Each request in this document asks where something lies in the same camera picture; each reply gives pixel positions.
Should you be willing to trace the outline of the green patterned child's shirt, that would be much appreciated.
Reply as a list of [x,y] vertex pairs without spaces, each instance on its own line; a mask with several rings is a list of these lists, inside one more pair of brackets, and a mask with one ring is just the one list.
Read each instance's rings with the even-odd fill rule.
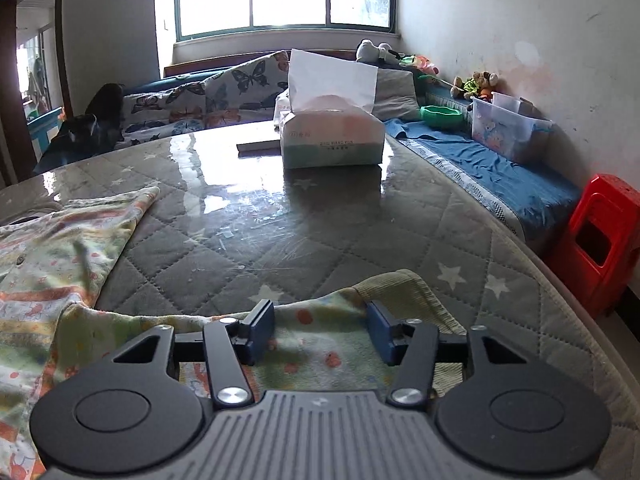
[[[96,308],[125,245],[160,191],[70,200],[1,231],[1,474],[35,479],[44,468],[29,435],[36,401],[78,370],[160,324]],[[409,270],[380,274],[318,299],[277,307],[276,330],[247,371],[268,389],[384,389],[392,371],[375,353],[364,305],[422,318],[450,334],[462,325]]]

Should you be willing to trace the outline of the grey quilted star tablecloth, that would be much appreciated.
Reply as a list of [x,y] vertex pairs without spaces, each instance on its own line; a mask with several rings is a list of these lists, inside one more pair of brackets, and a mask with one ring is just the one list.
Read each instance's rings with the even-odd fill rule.
[[639,474],[639,387],[589,314],[538,257],[454,182],[395,140],[376,166],[288,171],[242,157],[270,122],[199,131],[46,172],[1,193],[1,231],[55,204],[160,191],[96,308],[192,332],[259,300],[318,299],[409,270],[462,333],[483,325],[600,396],[612,417],[597,463]]

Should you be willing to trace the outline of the blue sofa cover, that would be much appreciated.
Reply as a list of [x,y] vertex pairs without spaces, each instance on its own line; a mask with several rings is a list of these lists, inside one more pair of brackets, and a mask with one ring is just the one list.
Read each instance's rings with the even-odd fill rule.
[[511,162],[460,132],[390,119],[386,132],[442,172],[525,243],[568,219],[580,189],[544,164]]

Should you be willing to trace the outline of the red plastic stool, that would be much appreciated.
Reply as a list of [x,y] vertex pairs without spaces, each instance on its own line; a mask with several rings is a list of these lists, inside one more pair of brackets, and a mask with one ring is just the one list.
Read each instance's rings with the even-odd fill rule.
[[614,174],[596,174],[546,265],[594,318],[620,299],[639,260],[639,192]]

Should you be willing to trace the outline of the green plastic bowl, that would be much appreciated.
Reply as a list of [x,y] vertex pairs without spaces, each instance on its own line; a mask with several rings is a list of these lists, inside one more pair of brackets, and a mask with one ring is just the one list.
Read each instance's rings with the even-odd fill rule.
[[461,129],[464,124],[464,115],[460,110],[442,105],[421,106],[420,119],[438,131]]

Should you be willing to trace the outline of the tissue pack pink green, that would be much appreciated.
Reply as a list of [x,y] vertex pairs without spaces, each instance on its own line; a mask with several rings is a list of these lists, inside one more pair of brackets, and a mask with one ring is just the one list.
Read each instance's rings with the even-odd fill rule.
[[288,110],[279,117],[283,167],[382,162],[385,128],[372,115],[377,80],[374,66],[292,50]]

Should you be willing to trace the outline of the clear plastic storage box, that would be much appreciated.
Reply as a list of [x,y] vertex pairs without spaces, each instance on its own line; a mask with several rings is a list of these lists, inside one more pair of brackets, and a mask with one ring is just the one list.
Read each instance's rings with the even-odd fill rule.
[[472,99],[472,139],[520,165],[540,162],[553,122]]

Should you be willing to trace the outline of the butterfly print cushion left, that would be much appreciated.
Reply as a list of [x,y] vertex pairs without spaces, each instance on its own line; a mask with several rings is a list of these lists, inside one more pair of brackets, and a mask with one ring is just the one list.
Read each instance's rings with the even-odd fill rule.
[[122,101],[120,142],[130,146],[203,130],[204,84],[191,82],[163,92],[138,93]]

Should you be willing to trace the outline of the butterfly print cushion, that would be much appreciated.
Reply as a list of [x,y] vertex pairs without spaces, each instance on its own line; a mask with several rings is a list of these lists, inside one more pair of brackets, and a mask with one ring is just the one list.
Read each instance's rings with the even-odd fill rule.
[[288,88],[288,52],[227,68],[206,78],[203,86],[206,128],[270,120],[277,97]]
[[122,101],[120,142],[130,146],[203,130],[204,84],[191,82],[163,92],[138,93]]

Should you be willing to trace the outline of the grey cushion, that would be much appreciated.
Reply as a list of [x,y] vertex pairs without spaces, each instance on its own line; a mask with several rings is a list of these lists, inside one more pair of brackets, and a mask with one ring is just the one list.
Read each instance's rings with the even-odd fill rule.
[[420,119],[412,73],[408,70],[378,69],[372,115],[382,122],[395,118],[406,122]]

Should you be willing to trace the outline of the butterfly print cushion right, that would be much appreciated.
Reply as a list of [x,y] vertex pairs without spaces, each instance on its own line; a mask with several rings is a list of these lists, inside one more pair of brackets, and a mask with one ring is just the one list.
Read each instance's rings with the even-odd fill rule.
[[288,52],[227,68],[206,78],[203,86],[206,128],[270,120],[277,97],[288,88]]

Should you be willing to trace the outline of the black bag on sofa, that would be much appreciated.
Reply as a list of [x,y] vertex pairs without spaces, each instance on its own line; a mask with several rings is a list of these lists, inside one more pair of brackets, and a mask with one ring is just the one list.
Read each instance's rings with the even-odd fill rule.
[[114,150],[120,138],[120,116],[124,104],[121,84],[104,84],[82,115],[65,119],[32,172],[80,162]]

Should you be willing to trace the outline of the brown plush toy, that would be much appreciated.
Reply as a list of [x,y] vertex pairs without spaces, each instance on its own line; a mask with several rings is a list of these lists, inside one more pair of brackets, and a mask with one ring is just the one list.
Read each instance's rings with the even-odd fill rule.
[[499,81],[500,78],[497,74],[489,72],[474,72],[466,79],[455,76],[454,82],[451,84],[450,96],[453,99],[471,101],[475,98],[490,102]]

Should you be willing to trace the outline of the small blue cabinet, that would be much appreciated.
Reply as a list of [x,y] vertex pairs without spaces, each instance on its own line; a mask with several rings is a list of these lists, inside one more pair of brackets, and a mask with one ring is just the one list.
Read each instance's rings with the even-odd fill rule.
[[27,123],[28,132],[32,139],[32,148],[37,160],[40,160],[44,152],[47,151],[51,141],[58,134],[62,122],[64,122],[64,108],[58,107]]

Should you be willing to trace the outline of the white plush toy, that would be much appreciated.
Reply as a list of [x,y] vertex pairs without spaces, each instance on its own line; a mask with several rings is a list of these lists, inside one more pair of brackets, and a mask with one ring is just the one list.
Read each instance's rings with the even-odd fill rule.
[[360,63],[398,66],[401,55],[390,44],[374,44],[363,39],[356,50],[356,61]]

